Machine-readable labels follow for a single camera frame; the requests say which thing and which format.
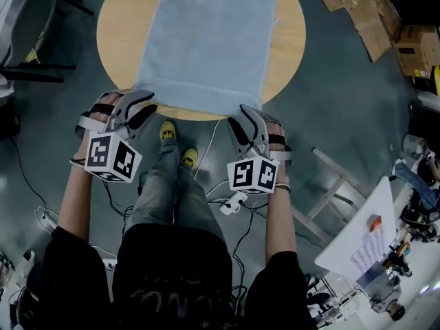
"black t-shirt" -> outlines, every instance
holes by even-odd
[[[118,252],[113,298],[97,251],[57,228],[43,263],[39,329],[315,329],[296,253],[274,255],[230,307],[232,261],[209,232],[169,225],[129,229]]]

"shoe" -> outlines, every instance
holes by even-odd
[[[171,121],[165,121],[160,128],[160,142],[167,139],[176,139],[176,128]]]
[[[401,162],[403,162],[404,164],[406,164],[406,160],[405,159],[397,159],[394,166],[393,166],[393,170],[391,171],[391,175],[392,176],[396,176],[396,165],[400,164]]]
[[[188,149],[181,158],[181,162],[193,169],[197,163],[197,151],[195,149]]]

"red object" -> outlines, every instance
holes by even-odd
[[[382,217],[376,218],[376,220],[373,221],[373,223],[370,226],[370,232],[374,232],[376,230],[379,230],[382,226]]]

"white paper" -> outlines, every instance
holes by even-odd
[[[384,232],[381,228],[373,232],[367,232],[362,237],[362,246],[351,256],[350,262],[361,273],[367,272],[381,257],[384,246]]]

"white plug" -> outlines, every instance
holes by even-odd
[[[240,202],[244,202],[248,196],[243,192],[235,193],[228,201],[223,203],[220,207],[220,211],[224,215],[230,215],[232,212],[239,212],[241,204]]]
[[[115,271],[116,264],[118,264],[118,260],[114,258],[102,258],[102,262],[107,270],[112,272]]]

